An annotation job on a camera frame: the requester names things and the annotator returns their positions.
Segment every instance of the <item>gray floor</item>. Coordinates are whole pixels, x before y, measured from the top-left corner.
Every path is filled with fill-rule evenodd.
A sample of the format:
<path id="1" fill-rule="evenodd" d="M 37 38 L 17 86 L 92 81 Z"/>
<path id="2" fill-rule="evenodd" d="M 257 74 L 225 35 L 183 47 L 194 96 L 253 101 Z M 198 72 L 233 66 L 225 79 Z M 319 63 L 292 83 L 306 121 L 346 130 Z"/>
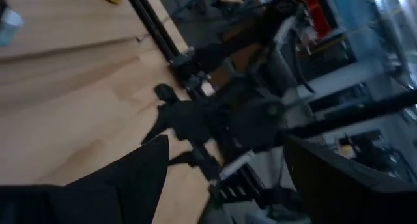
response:
<path id="1" fill-rule="evenodd" d="M 175 10 L 175 0 L 161 1 L 168 12 L 173 12 Z M 209 20 L 205 22 L 207 18 L 220 17 L 220 12 L 216 8 L 210 6 L 208 6 L 207 14 L 205 15 L 200 15 L 197 12 L 188 9 L 180 15 L 184 19 L 182 22 L 176 24 L 189 46 L 196 47 L 211 42 L 217 42 L 218 39 L 216 33 L 225 26 L 224 21 Z M 290 103 L 297 98 L 296 91 L 294 89 L 289 89 L 285 93 L 284 101 Z M 310 120 L 311 117 L 309 116 L 309 113 L 302 108 L 292 109 L 287 113 L 287 123 L 289 127 L 305 124 Z M 258 154 L 256 158 L 250 162 L 250 165 L 267 187 L 273 186 L 277 181 L 278 171 L 281 166 L 281 155 L 282 148 L 275 148 L 271 152 Z M 281 184 L 285 187 L 293 188 L 293 183 L 291 182 L 286 166 L 283 170 Z M 228 204 L 225 208 L 238 224 L 245 223 L 246 212 L 255 212 L 259 209 L 254 202 Z M 230 219 L 227 218 L 227 215 L 225 215 L 223 210 L 210 209 L 207 212 L 207 215 L 205 215 L 205 218 L 202 219 L 202 223 L 230 223 Z"/>

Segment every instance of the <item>red object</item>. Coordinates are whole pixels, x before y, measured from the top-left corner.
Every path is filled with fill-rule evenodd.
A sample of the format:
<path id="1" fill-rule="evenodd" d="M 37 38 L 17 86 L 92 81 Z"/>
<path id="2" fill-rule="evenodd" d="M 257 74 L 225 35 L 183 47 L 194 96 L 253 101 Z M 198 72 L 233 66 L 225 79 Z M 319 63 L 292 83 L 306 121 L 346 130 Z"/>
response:
<path id="1" fill-rule="evenodd" d="M 319 34 L 319 38 L 324 38 L 331 31 L 326 16 L 323 13 L 319 0 L 305 0 L 308 3 L 308 10 L 311 18 L 314 21 L 314 28 Z"/>

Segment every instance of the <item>metal leg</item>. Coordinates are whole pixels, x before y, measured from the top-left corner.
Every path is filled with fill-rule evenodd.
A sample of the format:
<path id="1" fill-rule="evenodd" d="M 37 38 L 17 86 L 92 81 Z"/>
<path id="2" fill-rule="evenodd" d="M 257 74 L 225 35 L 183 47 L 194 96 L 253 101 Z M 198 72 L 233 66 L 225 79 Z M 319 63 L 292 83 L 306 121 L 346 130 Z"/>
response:
<path id="1" fill-rule="evenodd" d="M 194 1 L 196 0 L 181 0 L 181 2 L 179 2 L 177 9 L 175 9 L 174 12 L 170 16 L 172 18 L 177 17 L 178 14 L 180 14 L 186 7 L 190 6 Z"/>

